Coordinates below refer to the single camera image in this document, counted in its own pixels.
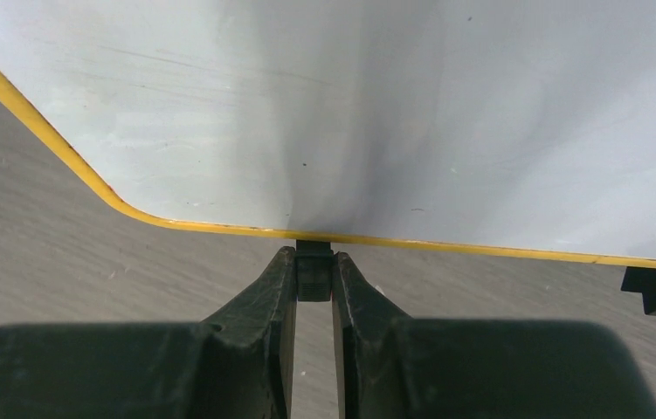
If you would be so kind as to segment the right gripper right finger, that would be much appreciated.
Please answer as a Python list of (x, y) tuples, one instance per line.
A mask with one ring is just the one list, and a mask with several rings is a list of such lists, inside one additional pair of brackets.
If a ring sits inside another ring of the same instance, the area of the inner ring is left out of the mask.
[(623, 341), (580, 321), (414, 318), (335, 256), (343, 418), (656, 418)]

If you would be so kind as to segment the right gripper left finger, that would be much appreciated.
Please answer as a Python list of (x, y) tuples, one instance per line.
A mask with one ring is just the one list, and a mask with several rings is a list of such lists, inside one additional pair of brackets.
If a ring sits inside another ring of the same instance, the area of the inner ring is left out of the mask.
[(0, 326), (0, 418), (287, 418), (295, 251), (200, 321)]

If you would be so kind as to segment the yellow framed whiteboard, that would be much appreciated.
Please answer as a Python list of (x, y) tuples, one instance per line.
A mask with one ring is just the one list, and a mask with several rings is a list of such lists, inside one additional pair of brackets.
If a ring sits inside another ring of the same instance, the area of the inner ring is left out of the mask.
[(0, 1), (0, 102), (145, 223), (656, 268), (656, 1)]

